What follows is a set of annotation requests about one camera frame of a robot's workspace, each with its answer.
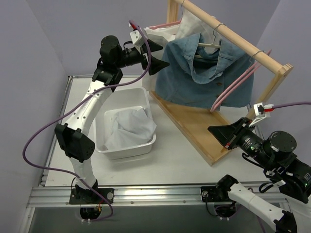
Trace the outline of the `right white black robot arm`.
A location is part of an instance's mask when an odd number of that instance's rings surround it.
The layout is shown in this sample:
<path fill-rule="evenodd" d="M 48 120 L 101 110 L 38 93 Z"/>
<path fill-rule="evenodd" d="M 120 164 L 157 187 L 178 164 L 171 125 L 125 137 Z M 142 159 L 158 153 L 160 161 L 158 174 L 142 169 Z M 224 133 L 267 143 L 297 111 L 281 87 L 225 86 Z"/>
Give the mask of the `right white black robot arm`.
<path fill-rule="evenodd" d="M 262 168 L 268 182 L 259 186 L 261 194 L 276 187 L 288 201 L 290 210 L 278 208 L 248 190 L 230 175 L 215 185 L 222 201 L 237 202 L 268 224 L 276 233 L 311 231 L 311 167 L 294 154 L 297 142 L 284 131 L 274 131 L 263 140 L 254 132 L 252 121 L 241 118 L 233 124 L 210 126 L 208 131 L 227 150 L 240 148 Z"/>

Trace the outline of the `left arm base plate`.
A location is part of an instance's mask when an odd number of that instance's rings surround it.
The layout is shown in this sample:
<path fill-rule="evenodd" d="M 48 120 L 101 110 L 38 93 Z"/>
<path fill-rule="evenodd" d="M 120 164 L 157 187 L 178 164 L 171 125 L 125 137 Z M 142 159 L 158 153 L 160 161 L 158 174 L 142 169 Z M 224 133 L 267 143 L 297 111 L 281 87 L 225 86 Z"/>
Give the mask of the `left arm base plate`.
<path fill-rule="evenodd" d="M 101 196 L 103 196 L 110 204 L 113 203 L 114 189 L 113 188 L 97 188 L 95 189 Z M 86 204 L 103 204 L 105 201 L 93 191 L 89 189 L 82 189 L 80 187 L 73 188 L 69 197 L 69 204 L 71 205 L 86 205 Z"/>

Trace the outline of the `blue denim skirt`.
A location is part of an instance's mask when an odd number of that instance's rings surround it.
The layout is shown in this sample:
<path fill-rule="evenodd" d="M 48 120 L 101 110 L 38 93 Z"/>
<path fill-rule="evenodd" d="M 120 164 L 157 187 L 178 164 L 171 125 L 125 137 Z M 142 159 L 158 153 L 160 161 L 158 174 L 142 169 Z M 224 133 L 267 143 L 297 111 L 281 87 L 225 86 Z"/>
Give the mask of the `blue denim skirt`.
<path fill-rule="evenodd" d="M 155 93 L 175 104 L 209 109 L 254 59 L 225 39 L 213 54 L 203 52 L 202 58 L 195 58 L 195 40 L 193 34 L 166 45 L 162 60 L 170 65 L 158 72 Z"/>

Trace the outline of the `white skirt front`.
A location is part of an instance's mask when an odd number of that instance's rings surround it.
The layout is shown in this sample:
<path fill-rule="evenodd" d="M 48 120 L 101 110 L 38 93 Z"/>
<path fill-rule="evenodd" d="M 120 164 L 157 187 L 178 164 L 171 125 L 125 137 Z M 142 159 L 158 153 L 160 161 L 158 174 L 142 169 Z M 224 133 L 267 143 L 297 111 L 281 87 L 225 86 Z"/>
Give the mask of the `white skirt front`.
<path fill-rule="evenodd" d="M 144 108 L 121 110 L 112 116 L 104 146 L 108 150 L 139 146 L 148 143 L 155 130 L 156 124 L 147 116 Z"/>

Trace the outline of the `pink hanger front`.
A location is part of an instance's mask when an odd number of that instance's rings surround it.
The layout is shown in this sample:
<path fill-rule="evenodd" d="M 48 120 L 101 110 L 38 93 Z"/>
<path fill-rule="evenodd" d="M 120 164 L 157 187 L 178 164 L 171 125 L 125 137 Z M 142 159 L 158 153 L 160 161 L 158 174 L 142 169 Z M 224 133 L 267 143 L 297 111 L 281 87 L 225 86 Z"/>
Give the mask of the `pink hanger front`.
<path fill-rule="evenodd" d="M 211 112 L 214 112 L 218 107 L 221 106 L 224 100 L 226 100 L 229 95 L 231 95 L 238 87 L 240 87 L 255 71 L 261 66 L 257 61 L 254 62 L 242 75 L 240 75 L 232 84 L 226 88 L 220 96 L 214 101 L 210 109 Z"/>

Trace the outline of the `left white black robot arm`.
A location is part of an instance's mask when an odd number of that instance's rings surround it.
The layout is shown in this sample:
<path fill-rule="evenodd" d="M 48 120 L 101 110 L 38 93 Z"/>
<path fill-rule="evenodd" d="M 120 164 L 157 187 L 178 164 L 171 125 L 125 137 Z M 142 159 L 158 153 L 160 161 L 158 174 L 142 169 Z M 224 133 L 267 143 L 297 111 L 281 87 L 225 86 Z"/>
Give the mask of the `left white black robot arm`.
<path fill-rule="evenodd" d="M 168 62 L 147 54 L 149 51 L 162 50 L 162 45 L 151 39 L 131 40 L 130 43 L 134 45 L 132 48 L 121 46 L 113 35 L 101 40 L 100 58 L 82 104 L 70 114 L 64 124 L 57 124 L 54 129 L 60 148 L 78 175 L 76 196 L 86 203 L 94 203 L 98 197 L 98 182 L 90 159 L 95 143 L 88 137 L 89 129 L 104 102 L 120 83 L 122 68 L 141 64 L 143 70 L 153 75 L 169 66 Z"/>

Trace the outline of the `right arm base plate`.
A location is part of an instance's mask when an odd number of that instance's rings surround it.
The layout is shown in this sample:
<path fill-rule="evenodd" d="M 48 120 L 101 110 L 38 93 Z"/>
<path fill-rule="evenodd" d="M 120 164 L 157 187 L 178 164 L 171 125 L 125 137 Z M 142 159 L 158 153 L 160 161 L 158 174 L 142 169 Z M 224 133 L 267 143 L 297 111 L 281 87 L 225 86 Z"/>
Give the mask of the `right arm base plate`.
<path fill-rule="evenodd" d="M 216 186 L 201 186 L 201 200 L 202 202 L 220 202 L 221 198 L 221 190 Z"/>

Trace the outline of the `cream white hanger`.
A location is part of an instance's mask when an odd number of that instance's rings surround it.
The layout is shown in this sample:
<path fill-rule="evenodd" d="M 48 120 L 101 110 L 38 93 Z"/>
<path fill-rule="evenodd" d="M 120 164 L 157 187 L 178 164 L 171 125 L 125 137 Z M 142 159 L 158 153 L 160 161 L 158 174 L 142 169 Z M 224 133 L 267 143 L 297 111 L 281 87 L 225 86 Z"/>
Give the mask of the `cream white hanger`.
<path fill-rule="evenodd" d="M 195 42 L 197 44 L 195 58 L 202 58 L 201 54 L 203 52 L 213 54 L 221 48 L 222 37 L 216 29 L 202 22 L 196 22 L 194 29 L 196 31 Z"/>

